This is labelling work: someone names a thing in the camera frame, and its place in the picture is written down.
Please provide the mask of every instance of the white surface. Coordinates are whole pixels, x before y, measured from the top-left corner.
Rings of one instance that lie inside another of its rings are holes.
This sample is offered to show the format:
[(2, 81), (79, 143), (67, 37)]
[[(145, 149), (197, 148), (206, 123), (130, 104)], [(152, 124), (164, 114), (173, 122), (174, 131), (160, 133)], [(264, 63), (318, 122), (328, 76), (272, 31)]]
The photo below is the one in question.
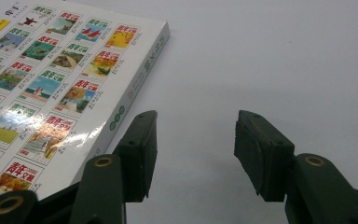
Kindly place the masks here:
[(358, 1), (72, 0), (169, 22), (132, 118), (158, 111), (150, 198), (128, 223), (287, 223), (233, 156), (240, 109), (267, 118), (296, 154), (328, 158), (358, 189)]

